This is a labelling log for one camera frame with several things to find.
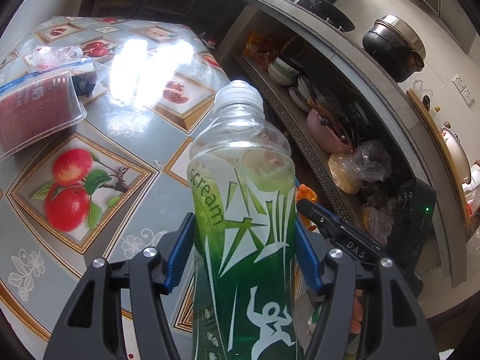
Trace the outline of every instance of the plastic bottle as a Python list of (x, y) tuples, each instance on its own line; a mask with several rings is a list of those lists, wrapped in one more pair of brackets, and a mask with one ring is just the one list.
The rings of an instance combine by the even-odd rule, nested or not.
[(255, 88), (233, 81), (193, 142), (194, 360), (299, 359), (293, 321), (294, 165)]

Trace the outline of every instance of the white figure graphic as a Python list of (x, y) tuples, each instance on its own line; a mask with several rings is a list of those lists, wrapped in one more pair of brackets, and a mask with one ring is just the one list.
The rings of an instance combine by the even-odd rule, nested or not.
[(292, 317), (287, 312), (286, 306), (283, 309), (285, 318), (278, 315), (280, 306), (275, 302), (265, 304), (261, 314), (254, 311), (257, 288), (258, 286), (250, 288), (250, 302), (247, 307), (248, 319), (260, 328), (260, 337), (251, 347), (251, 360), (257, 360), (265, 349), (277, 341), (282, 340), (289, 347), (295, 344), (290, 335), (282, 331), (282, 326), (288, 326), (292, 323)]

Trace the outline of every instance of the pot lid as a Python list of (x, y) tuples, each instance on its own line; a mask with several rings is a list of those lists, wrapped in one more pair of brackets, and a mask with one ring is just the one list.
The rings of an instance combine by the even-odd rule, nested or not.
[(413, 51), (416, 51), (422, 59), (426, 57), (425, 46), (417, 33), (405, 21), (394, 15), (386, 15), (375, 20), (375, 24), (381, 24), (407, 42)]

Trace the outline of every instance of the green leaf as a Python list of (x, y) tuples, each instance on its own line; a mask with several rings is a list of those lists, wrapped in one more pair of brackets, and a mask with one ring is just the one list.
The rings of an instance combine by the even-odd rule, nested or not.
[(102, 209), (90, 200), (90, 210), (88, 211), (88, 226), (93, 230), (97, 227), (102, 217)]
[(100, 162), (99, 157), (94, 152), (90, 151), (90, 155), (92, 156), (92, 160), (95, 162)]
[(119, 196), (115, 196), (109, 200), (109, 203), (106, 205), (108, 208), (113, 207), (120, 200)]
[(42, 188), (40, 188), (37, 192), (35, 192), (32, 196), (31, 200), (45, 200), (47, 195), (49, 194), (50, 188), (55, 182), (52, 181), (51, 183), (45, 184)]
[(109, 177), (109, 174), (105, 170), (94, 169), (88, 174), (85, 180), (85, 191), (91, 196), (100, 185), (110, 180), (112, 180), (112, 178)]

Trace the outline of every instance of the metal screw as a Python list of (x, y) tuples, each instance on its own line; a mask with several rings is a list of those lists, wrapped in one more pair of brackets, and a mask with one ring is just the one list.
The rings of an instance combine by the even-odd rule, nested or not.
[(101, 257), (98, 257), (97, 259), (93, 260), (92, 265), (95, 268), (100, 268), (105, 265), (105, 259), (102, 259)]
[(154, 247), (146, 247), (145, 249), (143, 249), (143, 255), (145, 257), (153, 257), (157, 254), (157, 249), (155, 249)]
[(393, 262), (391, 259), (381, 259), (380, 264), (382, 264), (385, 268), (390, 268), (393, 266)]
[(343, 252), (340, 249), (337, 249), (336, 247), (334, 247), (333, 249), (330, 249), (328, 251), (328, 254), (330, 254), (330, 256), (333, 257), (334, 259), (339, 259), (340, 257), (343, 256)]

